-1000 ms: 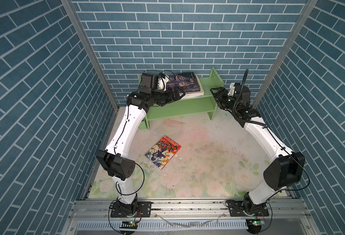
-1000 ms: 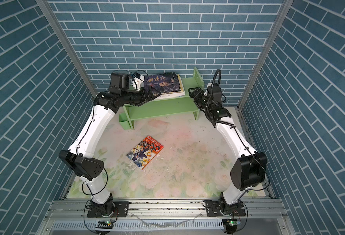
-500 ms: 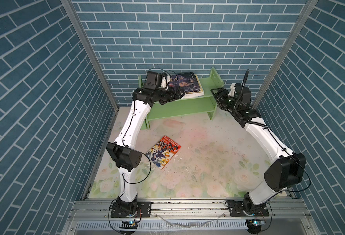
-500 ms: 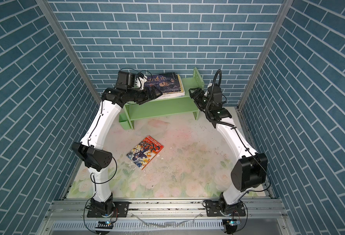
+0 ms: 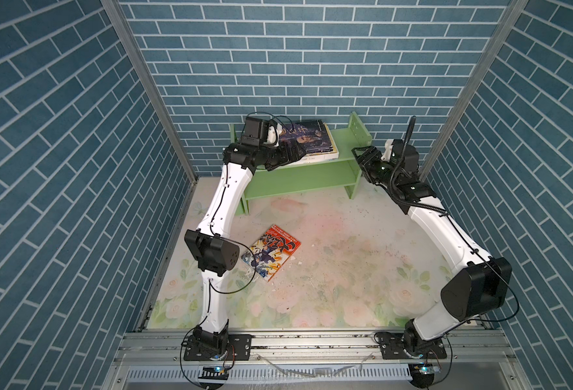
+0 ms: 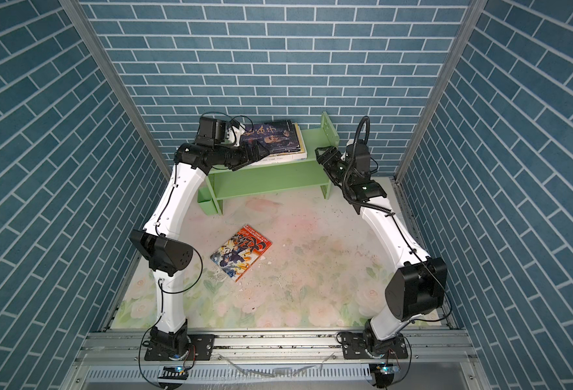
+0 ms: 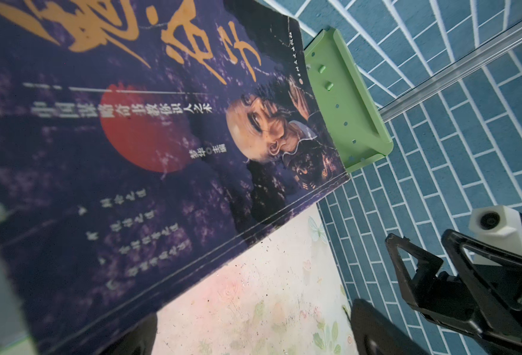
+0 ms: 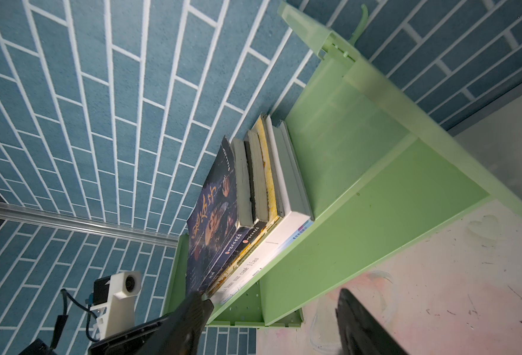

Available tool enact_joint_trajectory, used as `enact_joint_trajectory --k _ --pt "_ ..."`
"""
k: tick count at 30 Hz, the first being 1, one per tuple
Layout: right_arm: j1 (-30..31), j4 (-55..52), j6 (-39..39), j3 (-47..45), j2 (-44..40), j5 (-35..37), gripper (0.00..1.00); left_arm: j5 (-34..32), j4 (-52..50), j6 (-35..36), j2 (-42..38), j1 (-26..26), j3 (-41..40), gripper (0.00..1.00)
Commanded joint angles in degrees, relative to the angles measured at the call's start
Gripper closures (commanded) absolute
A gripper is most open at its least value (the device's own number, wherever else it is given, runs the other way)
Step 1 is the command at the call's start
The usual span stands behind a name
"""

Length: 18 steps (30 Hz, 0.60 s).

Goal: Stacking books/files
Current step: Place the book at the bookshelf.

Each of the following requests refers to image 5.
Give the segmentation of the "red manga comic book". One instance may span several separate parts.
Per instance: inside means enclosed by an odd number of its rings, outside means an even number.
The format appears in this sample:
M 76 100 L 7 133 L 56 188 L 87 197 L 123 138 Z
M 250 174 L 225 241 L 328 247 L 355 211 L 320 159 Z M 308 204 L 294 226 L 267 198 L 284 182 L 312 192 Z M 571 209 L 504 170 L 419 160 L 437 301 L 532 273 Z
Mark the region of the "red manga comic book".
M 262 279 L 270 281 L 300 246 L 300 240 L 273 224 L 241 259 Z

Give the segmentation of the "white book brown stripes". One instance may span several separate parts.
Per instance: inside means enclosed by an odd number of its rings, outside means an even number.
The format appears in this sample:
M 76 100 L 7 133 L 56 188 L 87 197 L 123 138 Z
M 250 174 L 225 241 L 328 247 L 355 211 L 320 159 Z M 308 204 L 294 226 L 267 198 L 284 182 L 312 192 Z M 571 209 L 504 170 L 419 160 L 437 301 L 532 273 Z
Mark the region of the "white book brown stripes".
M 300 165 L 307 165 L 307 164 L 315 164 L 315 163 L 325 163 L 328 161 L 333 161 L 339 158 L 339 152 L 333 153 L 318 153 L 318 154 L 306 154 L 306 156 L 302 157 L 302 159 L 298 160 L 297 162 L 293 162 L 292 166 L 300 166 Z

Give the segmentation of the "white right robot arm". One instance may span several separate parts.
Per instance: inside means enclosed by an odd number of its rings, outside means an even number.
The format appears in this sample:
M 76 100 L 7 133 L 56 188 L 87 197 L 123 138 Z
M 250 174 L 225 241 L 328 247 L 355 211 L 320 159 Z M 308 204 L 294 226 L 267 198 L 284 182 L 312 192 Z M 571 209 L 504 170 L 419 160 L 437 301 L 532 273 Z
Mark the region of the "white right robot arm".
M 426 232 L 452 274 L 439 301 L 405 325 L 403 349 L 419 358 L 439 346 L 449 331 L 500 308 L 512 292 L 512 266 L 505 258 L 494 258 L 455 222 L 434 190 L 419 179 L 418 153 L 406 141 L 387 141 L 384 151 L 361 146 L 352 153 L 367 182 L 382 188 Z

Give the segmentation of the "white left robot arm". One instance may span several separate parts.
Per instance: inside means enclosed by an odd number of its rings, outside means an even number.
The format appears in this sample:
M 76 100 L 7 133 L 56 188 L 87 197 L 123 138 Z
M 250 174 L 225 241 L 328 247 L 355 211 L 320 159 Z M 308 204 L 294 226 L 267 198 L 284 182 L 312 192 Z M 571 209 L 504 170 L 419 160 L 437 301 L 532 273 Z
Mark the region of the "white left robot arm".
M 184 241 L 197 261 L 203 282 L 200 323 L 187 336 L 185 359 L 221 361 L 235 354 L 229 343 L 229 319 L 222 284 L 239 260 L 241 244 L 231 239 L 231 227 L 247 186 L 259 167 L 267 171 L 298 162 L 305 149 L 295 141 L 282 141 L 284 123 L 277 117 L 262 120 L 247 116 L 243 132 L 223 152 L 218 188 L 208 211 Z

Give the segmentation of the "purple book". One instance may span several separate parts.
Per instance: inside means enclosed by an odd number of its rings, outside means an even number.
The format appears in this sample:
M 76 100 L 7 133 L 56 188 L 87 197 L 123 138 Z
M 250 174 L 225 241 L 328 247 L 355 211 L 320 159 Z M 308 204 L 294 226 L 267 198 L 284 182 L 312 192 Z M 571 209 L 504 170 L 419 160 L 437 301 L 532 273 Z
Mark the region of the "purple book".
M 307 154 L 331 154 L 335 143 L 327 125 L 321 120 L 288 123 L 278 136 L 279 142 L 296 141 Z

